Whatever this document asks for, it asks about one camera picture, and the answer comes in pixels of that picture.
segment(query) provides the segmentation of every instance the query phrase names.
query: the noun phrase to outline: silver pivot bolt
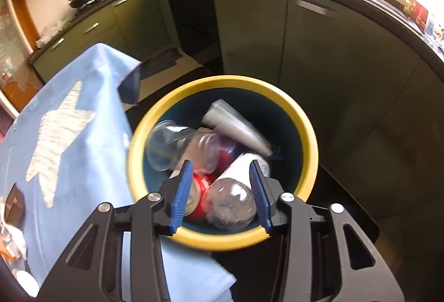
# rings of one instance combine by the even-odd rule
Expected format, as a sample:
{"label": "silver pivot bolt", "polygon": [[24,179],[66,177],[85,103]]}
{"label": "silver pivot bolt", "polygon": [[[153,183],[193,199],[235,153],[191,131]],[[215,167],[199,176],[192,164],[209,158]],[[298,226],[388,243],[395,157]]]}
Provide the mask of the silver pivot bolt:
{"label": "silver pivot bolt", "polygon": [[281,199],[285,202],[294,201],[294,196],[291,193],[285,192],[281,194]]}
{"label": "silver pivot bolt", "polygon": [[159,192],[152,192],[148,195],[148,199],[152,202],[157,202],[162,198],[162,195]]}
{"label": "silver pivot bolt", "polygon": [[344,206],[339,203],[333,203],[330,208],[335,213],[342,213],[344,211]]}
{"label": "silver pivot bolt", "polygon": [[98,208],[99,212],[108,212],[111,209],[111,206],[109,203],[102,203],[99,204]]}

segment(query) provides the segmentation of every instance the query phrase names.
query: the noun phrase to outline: silver handle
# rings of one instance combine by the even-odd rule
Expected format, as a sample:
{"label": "silver handle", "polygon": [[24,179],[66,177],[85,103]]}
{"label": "silver handle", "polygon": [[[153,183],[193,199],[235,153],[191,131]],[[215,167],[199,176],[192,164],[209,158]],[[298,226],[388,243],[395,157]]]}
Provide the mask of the silver handle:
{"label": "silver handle", "polygon": [[117,3],[113,4],[113,7],[119,6],[119,5],[123,4],[123,3],[125,3],[126,1],[128,1],[128,0],[119,0]]}
{"label": "silver handle", "polygon": [[312,12],[316,12],[316,13],[319,13],[322,15],[328,15],[329,17],[333,17],[333,18],[337,17],[337,12],[335,12],[334,10],[322,8],[322,7],[317,6],[315,4],[311,4],[307,1],[302,1],[302,0],[295,0],[295,1],[298,6],[308,9],[308,10],[311,10]]}
{"label": "silver handle", "polygon": [[63,43],[63,41],[65,40],[65,38],[60,38],[57,43],[55,43],[52,47],[51,50],[54,50],[55,48],[57,48],[60,44]]}
{"label": "silver handle", "polygon": [[97,28],[99,26],[99,23],[94,23],[92,26],[90,26],[88,29],[84,30],[84,34],[89,33],[90,31],[92,31],[94,28]]}

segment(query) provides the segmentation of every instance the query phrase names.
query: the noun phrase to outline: blue gripper pad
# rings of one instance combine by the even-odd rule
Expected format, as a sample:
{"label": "blue gripper pad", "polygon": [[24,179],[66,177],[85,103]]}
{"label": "blue gripper pad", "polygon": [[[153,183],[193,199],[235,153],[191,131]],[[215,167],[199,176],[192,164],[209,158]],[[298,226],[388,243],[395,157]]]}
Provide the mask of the blue gripper pad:
{"label": "blue gripper pad", "polygon": [[171,204],[170,231],[173,234],[176,233],[177,229],[182,224],[186,201],[190,194],[191,183],[193,181],[193,165],[191,162],[185,162],[179,177],[179,187],[177,189],[176,197]]}
{"label": "blue gripper pad", "polygon": [[253,191],[254,202],[258,210],[258,217],[261,226],[267,233],[271,233],[273,226],[271,224],[270,203],[264,190],[263,182],[266,183],[259,163],[254,160],[250,163],[249,178],[251,190]]}

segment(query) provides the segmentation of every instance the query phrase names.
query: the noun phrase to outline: kitchen towel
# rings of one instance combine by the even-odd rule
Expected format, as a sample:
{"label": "kitchen towel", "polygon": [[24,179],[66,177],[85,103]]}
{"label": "kitchen towel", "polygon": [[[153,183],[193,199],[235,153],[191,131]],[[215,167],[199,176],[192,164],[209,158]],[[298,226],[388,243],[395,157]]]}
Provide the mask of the kitchen towel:
{"label": "kitchen towel", "polygon": [[[21,229],[27,262],[40,285],[101,202],[133,203],[126,178],[132,132],[118,87],[128,75],[138,80],[132,77],[138,65],[104,44],[89,48],[37,93],[0,144],[0,196],[5,198],[15,182],[24,194]],[[161,246],[172,302],[227,296],[235,279],[209,255],[170,240]],[[128,285],[129,264],[124,265],[122,280]],[[193,290],[200,290],[198,297]]]}

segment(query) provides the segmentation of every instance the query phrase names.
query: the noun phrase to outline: yellow bin rim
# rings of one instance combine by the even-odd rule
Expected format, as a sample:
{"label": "yellow bin rim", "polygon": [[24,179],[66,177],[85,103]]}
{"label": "yellow bin rim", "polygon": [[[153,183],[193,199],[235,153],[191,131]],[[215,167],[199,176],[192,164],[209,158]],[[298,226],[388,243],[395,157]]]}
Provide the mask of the yellow bin rim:
{"label": "yellow bin rim", "polygon": [[[262,80],[239,75],[217,75],[195,80],[171,91],[150,108],[137,126],[128,152],[128,184],[134,201],[148,194],[143,176],[145,141],[160,117],[182,99],[215,88],[239,88],[262,94],[288,114],[297,128],[302,144],[302,171],[294,195],[306,202],[314,186],[319,158],[316,136],[307,115],[279,88]],[[261,226],[231,235],[206,235],[179,227],[171,238],[195,249],[227,251],[252,246],[269,238],[269,235]]]}

